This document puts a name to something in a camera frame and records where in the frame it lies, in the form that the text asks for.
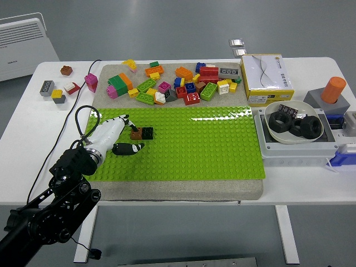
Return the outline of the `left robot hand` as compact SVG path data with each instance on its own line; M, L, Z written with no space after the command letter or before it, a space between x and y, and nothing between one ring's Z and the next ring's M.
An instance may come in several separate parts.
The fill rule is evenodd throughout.
M108 150L112 150L112 152L118 156L136 154L144 147L144 143L115 143L123 132L125 126L129 126L134 131L138 131L137 127L129 120L129 115L120 115L104 121L97 126L89 138L90 144L85 146L85 149L87 151L96 152L102 157L102 160L106 157L106 152Z

